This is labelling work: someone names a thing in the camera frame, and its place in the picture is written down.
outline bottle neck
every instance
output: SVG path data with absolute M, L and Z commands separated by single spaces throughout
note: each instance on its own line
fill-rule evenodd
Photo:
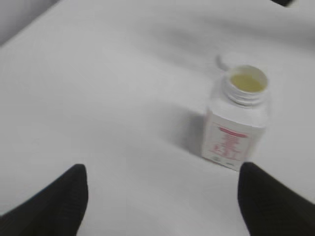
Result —
M 249 76 L 261 85 L 260 89 L 251 91 L 240 89 L 232 82 L 235 75 Z M 258 68 L 249 65 L 239 66 L 228 71 L 222 81 L 222 89 L 223 93 L 237 104 L 245 107 L 257 106 L 268 96 L 268 79 Z

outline yellow liquid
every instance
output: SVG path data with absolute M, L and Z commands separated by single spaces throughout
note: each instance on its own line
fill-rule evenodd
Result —
M 235 87 L 245 92 L 260 92 L 265 89 L 265 86 L 250 75 L 233 75 L 231 82 Z

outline bottle label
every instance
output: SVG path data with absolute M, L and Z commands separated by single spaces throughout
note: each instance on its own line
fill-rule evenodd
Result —
M 263 128 L 235 123 L 208 111 L 202 156 L 239 170 L 262 133 Z

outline white fabric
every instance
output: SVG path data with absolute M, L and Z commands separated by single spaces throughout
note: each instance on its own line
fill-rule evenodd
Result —
M 315 198 L 314 18 L 268 0 L 64 0 L 0 49 L 0 211 L 87 166 L 83 235 L 244 236 L 238 173 L 199 158 L 221 52 L 265 62 L 253 161 Z

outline white plastic bottle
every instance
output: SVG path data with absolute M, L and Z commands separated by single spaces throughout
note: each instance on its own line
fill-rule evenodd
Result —
M 270 115 L 268 79 L 256 67 L 230 69 L 211 93 L 202 156 L 239 170 L 252 154 Z

